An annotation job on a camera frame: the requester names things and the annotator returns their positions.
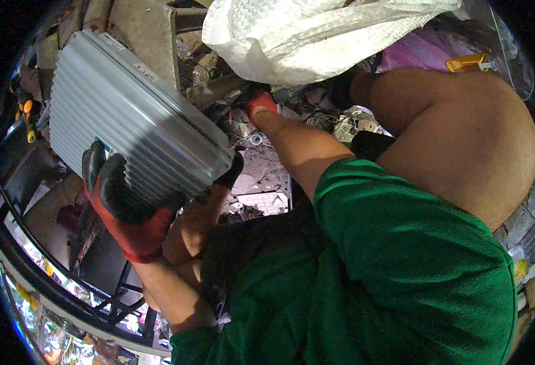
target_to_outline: hand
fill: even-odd
[[[245,104],[245,113],[249,118],[249,124],[257,129],[259,128],[254,121],[254,114],[262,110],[277,114],[278,106],[274,103],[269,92],[256,89],[251,100]]]
[[[83,153],[85,193],[125,258],[150,263],[162,255],[162,241],[184,195],[173,196],[163,207],[147,206],[125,184],[124,166],[123,156],[105,160],[103,144],[94,142]]]

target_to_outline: aluminum heat sink enclosure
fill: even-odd
[[[96,140],[125,157],[125,181],[145,203],[199,195],[234,156],[227,136],[131,51],[84,30],[59,54],[50,143],[81,176],[83,151]]]

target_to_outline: plastic bag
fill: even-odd
[[[302,85],[343,73],[461,0],[215,0],[203,42],[242,78]]]

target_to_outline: gloved hand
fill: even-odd
[[[124,256],[134,263],[149,263],[162,255],[162,241],[176,211],[184,204],[177,194],[162,207],[137,203],[137,196],[125,184],[125,158],[116,154],[105,160],[99,141],[83,153],[85,193],[93,208],[121,246]]]
[[[258,106],[267,108],[273,113],[278,113],[278,106],[276,103],[274,103],[269,92],[259,89],[254,90],[251,100],[245,104],[245,113],[247,114],[247,118],[249,118],[249,123],[255,128],[257,128],[257,124],[255,124],[255,121],[252,117],[252,112]]]

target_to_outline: purple fabric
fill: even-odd
[[[431,29],[418,30],[407,34],[383,50],[381,64],[377,72],[413,67],[448,71],[446,61],[473,54],[463,43],[450,41],[446,34]]]

